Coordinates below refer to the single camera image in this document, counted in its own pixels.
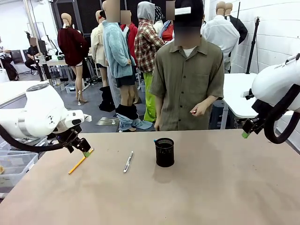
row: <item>green trousers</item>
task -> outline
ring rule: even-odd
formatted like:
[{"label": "green trousers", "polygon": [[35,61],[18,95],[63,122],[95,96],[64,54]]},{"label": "green trousers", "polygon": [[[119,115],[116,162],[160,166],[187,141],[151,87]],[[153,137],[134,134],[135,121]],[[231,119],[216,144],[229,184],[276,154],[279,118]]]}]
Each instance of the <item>green trousers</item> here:
[{"label": "green trousers", "polygon": [[152,72],[144,73],[146,85],[146,113],[144,120],[148,122],[154,122],[156,120],[155,96],[149,93],[152,84],[152,78]]}]

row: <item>black jacket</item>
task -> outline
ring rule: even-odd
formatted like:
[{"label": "black jacket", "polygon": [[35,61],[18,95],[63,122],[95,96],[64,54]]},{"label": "black jacket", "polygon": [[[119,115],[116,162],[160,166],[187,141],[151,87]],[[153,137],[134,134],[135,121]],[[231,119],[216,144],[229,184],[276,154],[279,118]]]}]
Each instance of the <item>black jacket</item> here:
[{"label": "black jacket", "polygon": [[237,18],[233,17],[232,15],[230,15],[229,17],[230,17],[230,22],[234,25],[234,27],[240,33],[240,40],[239,40],[239,44],[240,44],[245,40],[245,38],[248,34],[248,30],[240,19],[237,19]]}]

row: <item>red jacket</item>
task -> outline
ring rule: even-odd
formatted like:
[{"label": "red jacket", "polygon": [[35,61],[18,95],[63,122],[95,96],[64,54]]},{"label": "red jacket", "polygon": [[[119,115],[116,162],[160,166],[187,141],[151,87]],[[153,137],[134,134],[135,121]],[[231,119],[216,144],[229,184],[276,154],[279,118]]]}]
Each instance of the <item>red jacket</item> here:
[{"label": "red jacket", "polygon": [[89,44],[77,30],[70,27],[61,29],[57,41],[69,66],[76,66],[88,57]]},{"label": "red jacket", "polygon": [[[126,25],[123,24],[120,27],[123,31],[125,29]],[[137,61],[136,61],[136,57],[135,57],[135,37],[137,34],[137,27],[133,23],[131,23],[128,28],[129,28],[129,35],[128,35],[129,50],[130,50],[130,54],[135,59],[135,64],[137,65]]]}]

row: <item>man's hand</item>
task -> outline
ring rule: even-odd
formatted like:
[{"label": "man's hand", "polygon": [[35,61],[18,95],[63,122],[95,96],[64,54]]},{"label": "man's hand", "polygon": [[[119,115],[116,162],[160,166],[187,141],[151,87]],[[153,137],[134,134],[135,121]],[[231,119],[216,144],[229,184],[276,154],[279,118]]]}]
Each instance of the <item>man's hand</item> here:
[{"label": "man's hand", "polygon": [[206,102],[201,102],[199,104],[197,104],[191,111],[190,113],[192,113],[193,116],[203,116],[207,110],[207,108],[209,107],[209,105],[206,104]]},{"label": "man's hand", "polygon": [[160,119],[157,118],[157,119],[156,119],[156,122],[155,122],[155,125],[154,125],[154,128],[155,128],[156,131],[160,131],[159,124],[160,124]]}]

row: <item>pen holder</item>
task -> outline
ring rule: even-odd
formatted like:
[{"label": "pen holder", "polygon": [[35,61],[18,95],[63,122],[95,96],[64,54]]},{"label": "pen holder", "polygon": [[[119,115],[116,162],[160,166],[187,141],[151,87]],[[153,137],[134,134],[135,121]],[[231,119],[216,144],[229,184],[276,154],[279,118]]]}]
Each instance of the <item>pen holder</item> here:
[{"label": "pen holder", "polygon": [[160,138],[155,141],[156,164],[160,167],[170,167],[174,164],[174,141]]}]

